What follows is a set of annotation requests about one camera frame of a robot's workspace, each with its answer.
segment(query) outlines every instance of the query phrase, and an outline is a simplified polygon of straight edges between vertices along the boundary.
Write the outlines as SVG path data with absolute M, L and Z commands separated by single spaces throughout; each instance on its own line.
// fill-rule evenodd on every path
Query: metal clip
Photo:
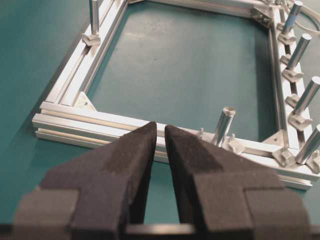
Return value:
M 270 16 L 270 14 L 267 11 L 257 7 L 254 7 L 252 9 L 251 16 L 255 21 L 257 21 L 267 29 L 270 28 L 273 22 L 273 18 Z
M 288 118 L 288 122 L 299 132 L 302 132 L 306 127 L 312 124 L 312 121 L 312 119 L 305 119 L 303 116 L 294 113 Z
M 283 70 L 282 76 L 293 84 L 299 82 L 304 77 L 304 74 L 302 72 L 296 72 L 286 68 Z
M 284 26 L 285 24 L 281 22 L 277 24 L 276 28 L 282 32 L 284 29 Z M 291 45 L 297 40 L 297 38 L 295 36 L 288 36 L 284 33 L 280 33 L 278 36 L 278 40 L 282 42 L 284 45 Z

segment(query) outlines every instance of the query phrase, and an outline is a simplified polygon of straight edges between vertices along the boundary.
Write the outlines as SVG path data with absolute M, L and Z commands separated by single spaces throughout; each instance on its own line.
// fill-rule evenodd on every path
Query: metal block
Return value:
M 292 107 L 293 109 L 296 107 L 300 97 L 297 94 L 292 94 L 291 96 L 287 96 L 285 102 Z
M 302 72 L 295 72 L 294 70 L 284 69 L 282 72 L 282 76 L 284 76 L 290 83 L 297 83 L 303 77 L 304 74 Z
M 305 119 L 299 114 L 291 114 L 288 118 L 288 122 L 300 132 L 308 127 L 312 123 L 312 121 L 312 119 Z
M 286 55 L 282 55 L 280 57 L 280 62 L 285 64 L 285 65 L 288 65 L 289 61 L 290 61 L 290 58 L 291 58 L 291 55 L 290 54 L 286 54 Z
M 286 147 L 274 151 L 272 156 L 284 168 L 296 164 L 295 156 Z
M 88 46 L 99 46 L 101 43 L 101 38 L 98 35 L 86 35 L 82 34 L 82 41 Z
M 67 226 L 76 209 L 76 189 L 38 189 L 24 195 L 15 213 L 15 240 L 69 240 Z
M 236 140 L 236 135 L 233 133 L 232 137 L 229 137 L 223 141 L 222 147 L 225 150 L 233 152 L 235 154 L 242 154 L 245 151 L 245 146 L 243 146 L 238 140 Z

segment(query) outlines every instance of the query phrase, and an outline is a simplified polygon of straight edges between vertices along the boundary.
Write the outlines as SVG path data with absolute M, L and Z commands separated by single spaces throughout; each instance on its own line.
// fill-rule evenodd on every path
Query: metal cylinder pin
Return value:
M 300 149 L 299 153 L 295 157 L 295 161 L 301 165 L 306 164 L 311 154 L 313 154 L 314 151 L 317 150 L 319 147 L 320 147 L 320 124 L 316 126 L 316 128 L 313 130 L 312 134 L 306 141 L 306 143 Z
M 99 35 L 99 0 L 89 0 L 91 34 Z
M 291 8 L 289 16 L 286 19 L 286 22 L 285 22 L 284 27 L 282 29 L 282 33 L 284 35 L 287 35 L 291 31 L 291 29 L 294 27 L 296 19 L 299 15 L 300 9 L 303 5 L 304 4 L 301 1 L 294 1 L 294 4 Z
M 289 60 L 288 66 L 286 67 L 287 69 L 293 70 L 297 66 L 302 55 L 304 54 L 305 50 L 307 49 L 307 46 L 310 43 L 311 39 L 312 39 L 312 37 L 309 34 L 307 34 L 307 33 L 302 34 L 302 36 L 299 40 L 299 43 L 297 44 L 297 46 L 296 46 L 296 48 L 295 48 L 295 50 Z
M 219 122 L 216 126 L 215 134 L 212 143 L 217 147 L 221 147 L 225 136 L 228 134 L 232 120 L 236 115 L 236 109 L 231 106 L 223 108 Z
M 313 78 L 311 78 L 311 81 L 309 82 L 308 86 L 297 102 L 293 112 L 300 115 L 304 110 L 306 110 L 319 89 L 320 77 L 314 76 Z

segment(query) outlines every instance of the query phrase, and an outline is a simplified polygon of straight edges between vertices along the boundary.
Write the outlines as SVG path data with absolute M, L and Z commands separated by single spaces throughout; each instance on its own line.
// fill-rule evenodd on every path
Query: metal frame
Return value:
M 297 155 L 300 147 L 311 135 L 312 127 L 308 126 L 303 132 L 298 132 L 288 124 L 287 119 L 293 108 L 285 102 L 285 99 L 292 94 L 301 96 L 305 87 L 302 80 L 290 83 L 282 76 L 282 71 L 286 68 L 286 65 L 281 63 L 280 58 L 293 53 L 296 42 L 285 46 L 278 40 L 281 31 L 277 29 L 277 25 L 284 23 L 287 19 L 287 15 L 281 7 L 258 0 L 151 1 L 243 18 L 252 18 L 253 9 L 258 8 L 267 16 L 271 16 L 270 19 L 273 19 L 273 21 L 270 21 L 268 32 L 272 71 L 274 73 L 272 82 L 277 129 L 280 133 L 283 133 L 282 143 L 284 147 L 287 147 L 294 156 Z M 148 123 L 148 121 L 141 119 L 96 111 L 85 94 L 107 52 L 128 4 L 134 2 L 140 1 L 110 0 L 101 3 L 99 7 L 99 15 L 101 16 L 99 19 L 100 44 L 88 46 L 81 39 L 79 40 L 55 85 L 45 101 L 42 102 L 41 113 L 35 114 L 32 119 L 33 126 L 37 128 L 35 133 L 38 138 L 87 148 L 97 148 Z M 89 35 L 90 33 L 89 25 L 84 34 Z M 294 36 L 293 30 L 291 30 L 289 36 Z M 299 63 L 295 71 L 301 73 Z M 302 116 L 309 119 L 309 110 L 306 109 Z M 165 124 L 157 123 L 158 137 L 155 160 L 167 163 L 164 138 L 165 126 Z M 198 130 L 186 130 L 196 135 L 199 134 Z M 208 132 L 201 134 L 202 139 L 208 142 L 212 141 L 213 136 L 213 133 Z M 275 169 L 288 187 L 307 190 L 312 187 L 312 182 L 317 181 L 320 177 L 307 165 L 295 163 L 286 168 L 280 166 L 272 155 L 282 148 L 276 143 L 268 144 L 270 141 L 265 143 L 239 138 L 236 138 L 236 140 L 244 147 L 241 155 L 256 163 Z

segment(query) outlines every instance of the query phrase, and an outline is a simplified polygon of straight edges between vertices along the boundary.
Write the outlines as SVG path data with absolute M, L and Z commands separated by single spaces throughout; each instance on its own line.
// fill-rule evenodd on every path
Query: vertical metal rod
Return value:
M 215 134 L 212 143 L 217 147 L 221 147 L 225 136 L 228 134 L 232 120 L 236 115 L 236 109 L 231 106 L 223 108 L 219 122 L 216 126 Z
M 302 34 L 300 41 L 289 60 L 288 66 L 286 67 L 287 69 L 292 70 L 297 66 L 311 39 L 312 37 L 309 34 Z
M 89 0 L 91 34 L 99 35 L 99 0 Z
M 293 112 L 295 114 L 301 114 L 304 110 L 306 110 L 306 108 L 308 107 L 308 105 L 316 95 L 319 88 L 320 88 L 320 77 L 314 76 L 313 78 L 311 78 L 311 81 L 309 82 L 308 86 L 306 87 L 305 91 L 303 92 L 302 96 L 297 102 Z
M 300 149 L 299 153 L 295 157 L 295 161 L 301 165 L 306 164 L 308 158 L 311 156 L 311 154 L 314 153 L 315 150 L 319 148 L 319 146 L 320 146 L 320 124 L 316 126 L 316 128 L 313 130 L 312 134 L 306 141 L 306 143 Z
M 303 6 L 303 3 L 301 1 L 294 1 L 294 4 L 291 8 L 289 16 L 286 19 L 286 22 L 282 29 L 283 34 L 287 35 L 291 31 L 291 29 L 294 27 L 296 19 L 298 17 L 298 14 L 302 6 Z

